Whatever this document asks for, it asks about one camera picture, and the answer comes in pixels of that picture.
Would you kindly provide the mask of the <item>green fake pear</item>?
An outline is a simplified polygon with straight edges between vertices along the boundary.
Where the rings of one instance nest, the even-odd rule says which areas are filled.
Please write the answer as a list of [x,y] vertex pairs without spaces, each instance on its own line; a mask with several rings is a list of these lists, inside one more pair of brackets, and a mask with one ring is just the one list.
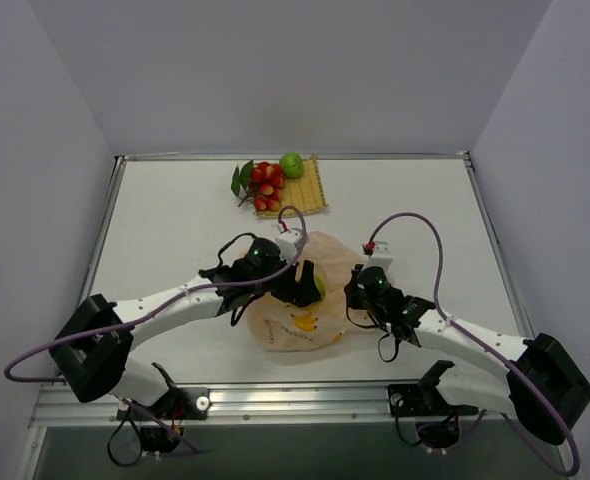
[[315,275],[314,276],[314,283],[315,283],[315,287],[319,293],[319,301],[323,301],[326,296],[326,288],[325,288],[324,282],[318,275]]

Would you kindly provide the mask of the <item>translucent banana print plastic bag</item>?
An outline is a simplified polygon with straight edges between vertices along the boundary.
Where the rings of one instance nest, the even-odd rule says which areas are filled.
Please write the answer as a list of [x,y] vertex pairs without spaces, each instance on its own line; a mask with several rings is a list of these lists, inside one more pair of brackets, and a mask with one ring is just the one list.
[[331,345],[349,332],[357,332],[354,320],[364,314],[347,311],[344,287],[351,270],[363,257],[338,239],[319,231],[308,234],[301,256],[314,264],[316,282],[322,286],[322,300],[306,307],[295,307],[266,295],[251,304],[243,322],[256,343],[265,351],[312,351]]

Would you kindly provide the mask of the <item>fake strawberry bunch with leaves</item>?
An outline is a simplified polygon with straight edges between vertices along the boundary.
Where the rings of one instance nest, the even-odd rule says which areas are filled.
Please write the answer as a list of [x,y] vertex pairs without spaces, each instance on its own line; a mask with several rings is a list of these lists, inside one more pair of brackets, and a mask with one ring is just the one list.
[[278,212],[285,187],[286,177],[278,163],[254,160],[236,166],[230,184],[237,206],[249,204],[256,213]]

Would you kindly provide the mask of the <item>round bumpy green fake fruit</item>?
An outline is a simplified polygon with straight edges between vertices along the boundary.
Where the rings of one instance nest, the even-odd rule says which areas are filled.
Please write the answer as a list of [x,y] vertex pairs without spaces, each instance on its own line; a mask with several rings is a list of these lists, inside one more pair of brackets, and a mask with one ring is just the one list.
[[304,165],[302,156],[297,152],[285,153],[280,161],[279,165],[285,177],[289,179],[297,179],[303,175]]

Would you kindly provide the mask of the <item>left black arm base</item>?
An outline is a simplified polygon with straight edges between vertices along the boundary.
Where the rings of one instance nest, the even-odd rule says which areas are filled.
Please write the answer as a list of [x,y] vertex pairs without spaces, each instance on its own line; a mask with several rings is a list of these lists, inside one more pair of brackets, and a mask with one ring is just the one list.
[[111,437],[116,438],[125,427],[131,428],[136,457],[120,460],[108,443],[106,450],[113,464],[128,467],[147,456],[159,460],[203,452],[185,436],[183,423],[208,417],[210,399],[206,388],[180,388],[158,363],[133,364],[118,384],[116,398],[118,426]]

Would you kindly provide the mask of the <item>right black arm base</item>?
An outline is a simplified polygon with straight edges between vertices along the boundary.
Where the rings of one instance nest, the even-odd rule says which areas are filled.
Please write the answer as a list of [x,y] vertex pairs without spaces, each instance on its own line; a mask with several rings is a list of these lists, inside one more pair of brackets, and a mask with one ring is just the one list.
[[[447,373],[454,373],[455,364],[448,360],[437,361],[415,383],[393,383],[387,389],[389,415],[399,440],[411,448],[422,447],[428,455],[446,456],[472,435],[483,420],[486,411],[472,405],[451,405],[438,392]],[[441,417],[441,420],[415,423],[415,440],[404,437],[401,418]]]

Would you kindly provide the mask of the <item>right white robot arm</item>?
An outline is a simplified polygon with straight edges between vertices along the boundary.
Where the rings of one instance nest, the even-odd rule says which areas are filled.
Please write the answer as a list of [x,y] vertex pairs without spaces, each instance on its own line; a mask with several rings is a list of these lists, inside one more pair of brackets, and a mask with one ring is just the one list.
[[392,286],[380,266],[355,265],[344,292],[348,308],[366,311],[396,345],[441,352],[418,382],[431,414],[506,413],[539,440],[560,445],[566,436],[556,420],[572,428],[590,403],[589,381],[550,335],[528,339],[445,320],[433,302]]

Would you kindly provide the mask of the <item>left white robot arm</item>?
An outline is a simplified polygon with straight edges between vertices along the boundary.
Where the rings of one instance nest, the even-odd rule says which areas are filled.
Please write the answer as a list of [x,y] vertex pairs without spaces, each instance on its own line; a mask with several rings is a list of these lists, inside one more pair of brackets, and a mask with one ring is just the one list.
[[163,367],[131,359],[132,351],[196,321],[227,315],[236,325],[267,294],[298,308],[320,301],[314,265],[299,259],[305,243],[300,229],[272,240],[254,237],[232,265],[201,270],[177,287],[119,302],[92,295],[58,334],[51,358],[79,402],[112,395],[139,403],[154,419],[165,419],[176,409],[177,388]]

